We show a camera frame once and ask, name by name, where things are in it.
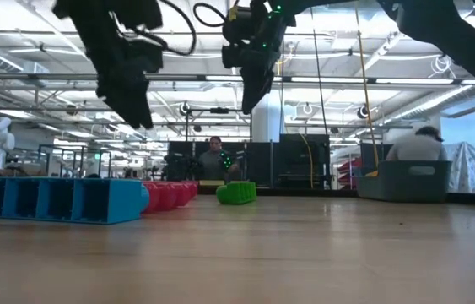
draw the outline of green plastic toy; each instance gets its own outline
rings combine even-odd
[[[256,184],[254,182],[232,182],[217,189],[220,204],[241,205],[255,201]]]

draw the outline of column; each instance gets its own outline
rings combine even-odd
[[[252,141],[278,142],[283,131],[283,116],[281,115],[280,94],[272,90],[263,96],[262,100],[252,110]]]

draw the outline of gray plastic storage bin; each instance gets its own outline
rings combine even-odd
[[[378,176],[360,177],[361,198],[390,202],[439,203],[445,200],[450,161],[382,161]]]

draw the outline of blue bin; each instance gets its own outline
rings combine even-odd
[[[0,177],[0,217],[115,224],[148,204],[140,181]]]

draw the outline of person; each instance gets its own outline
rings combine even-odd
[[[387,160],[447,160],[443,139],[438,129],[427,126],[420,128],[413,136],[395,143]]]
[[[220,164],[220,153],[222,152],[222,139],[213,136],[209,139],[209,151],[200,155],[198,162],[203,167],[202,179],[206,181],[223,181],[226,179],[226,172]],[[233,164],[229,167],[228,173],[237,172],[239,166]]]

